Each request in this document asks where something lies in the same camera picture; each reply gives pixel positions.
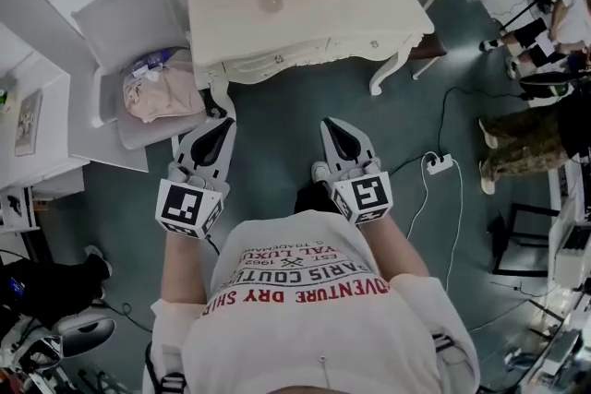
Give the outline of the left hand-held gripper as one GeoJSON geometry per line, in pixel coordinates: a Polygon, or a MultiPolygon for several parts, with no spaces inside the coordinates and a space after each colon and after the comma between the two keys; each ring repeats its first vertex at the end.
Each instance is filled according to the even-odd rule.
{"type": "Polygon", "coordinates": [[[220,217],[230,186],[236,122],[212,119],[180,141],[160,181],[155,220],[168,232],[205,239],[220,217]]]}

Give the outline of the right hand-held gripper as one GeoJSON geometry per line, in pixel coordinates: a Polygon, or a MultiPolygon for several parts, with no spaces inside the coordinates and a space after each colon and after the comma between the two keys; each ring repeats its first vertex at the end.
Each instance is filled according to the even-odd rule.
{"type": "Polygon", "coordinates": [[[337,118],[324,118],[320,125],[326,162],[332,171],[343,171],[329,181],[332,202],[354,225],[383,218],[392,208],[390,176],[378,158],[372,159],[368,136],[337,118]]]}

